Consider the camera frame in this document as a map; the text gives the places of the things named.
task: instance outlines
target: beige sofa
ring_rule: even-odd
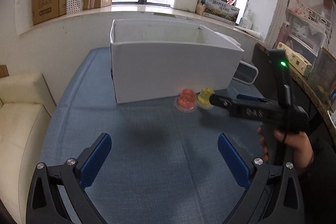
[[[18,224],[54,110],[42,74],[0,79],[0,199]]]

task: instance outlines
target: stone countertop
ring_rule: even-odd
[[[257,43],[257,46],[259,49],[261,49],[264,53],[268,54],[268,49],[261,45],[260,43]],[[305,92],[305,94],[308,96],[310,101],[313,103],[315,108],[318,110],[320,115],[322,116],[325,125],[327,126],[330,135],[336,144],[336,129],[332,123],[332,121],[329,119],[327,110],[332,111],[329,106],[327,106],[325,103],[322,103],[321,100],[318,98],[316,93],[312,90],[312,88],[307,83],[307,78],[302,76],[297,69],[295,69],[291,64],[289,64],[289,71],[291,74],[292,79],[299,85],[299,87]]]

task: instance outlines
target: blue gripper pad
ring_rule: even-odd
[[[232,175],[234,176],[237,184],[241,187],[244,187],[245,189],[248,189],[251,185],[249,167],[245,164],[243,159],[240,157],[236,149],[224,134],[221,134],[218,137],[217,144],[218,149],[222,154]]]
[[[90,187],[92,185],[101,166],[103,165],[108,154],[110,153],[112,148],[112,140],[110,135],[105,134],[101,138],[100,142],[98,144],[93,144],[93,146],[94,145],[95,147],[87,148],[89,151],[91,148],[94,149],[79,169],[80,174],[78,184],[82,189],[85,189],[86,187]]]

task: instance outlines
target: window sill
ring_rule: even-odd
[[[47,20],[45,22],[42,22],[40,24],[34,25],[33,27],[29,28],[24,33],[20,34],[23,35],[27,32],[30,32],[31,30],[41,28],[47,24],[51,24],[53,22],[57,22],[60,20],[66,20],[69,18],[75,18],[75,17],[81,17],[85,15],[91,15],[91,14],[99,14],[99,13],[115,13],[115,12],[140,12],[140,13],[151,13],[152,15],[160,15],[160,16],[168,16],[168,17],[175,17],[179,19],[186,19],[186,20],[200,20],[203,22],[207,22],[210,24],[215,24],[218,26],[222,26],[225,28],[229,28],[231,30],[234,30],[236,32],[242,33],[249,38],[255,39],[256,42],[261,42],[259,39],[256,39],[255,37],[247,34],[246,32],[243,32],[241,30],[238,30],[235,28],[235,26],[230,25],[228,23],[222,22],[220,20],[216,20],[213,18],[200,16],[196,13],[191,13],[187,11],[182,10],[176,10],[172,9],[170,7],[166,6],[160,6],[160,5],[140,5],[140,4],[113,4],[111,6],[103,7],[103,8],[97,8],[97,9],[89,9],[89,10],[83,10],[80,12],[74,12],[70,14],[66,14],[60,17],[56,17],[50,20]]]

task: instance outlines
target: blue tablecloth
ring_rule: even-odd
[[[107,223],[222,223],[244,188],[218,151],[218,136],[229,133],[253,157],[261,157],[260,123],[229,118],[227,110],[216,107],[183,113],[175,98],[117,105],[110,66],[109,48],[94,49],[85,58],[51,118],[41,161],[63,164],[108,133],[112,150],[85,190]],[[234,80],[217,93],[261,96],[253,85]],[[79,223],[66,197],[64,203]]]

